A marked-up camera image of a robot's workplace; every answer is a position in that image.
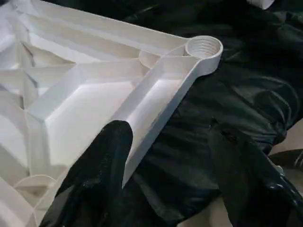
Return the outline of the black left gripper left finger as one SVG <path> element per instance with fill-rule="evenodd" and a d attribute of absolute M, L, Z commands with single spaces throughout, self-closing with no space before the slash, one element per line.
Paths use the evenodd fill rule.
<path fill-rule="evenodd" d="M 133 131 L 114 120 L 71 166 L 43 217 L 42 227 L 100 227 L 122 190 Z"/>

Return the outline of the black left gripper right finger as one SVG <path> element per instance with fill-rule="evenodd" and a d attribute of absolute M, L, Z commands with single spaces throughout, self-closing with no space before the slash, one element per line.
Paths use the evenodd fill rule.
<path fill-rule="evenodd" d="M 249 135 L 212 119 L 207 141 L 234 227 L 303 225 L 302 195 Z"/>

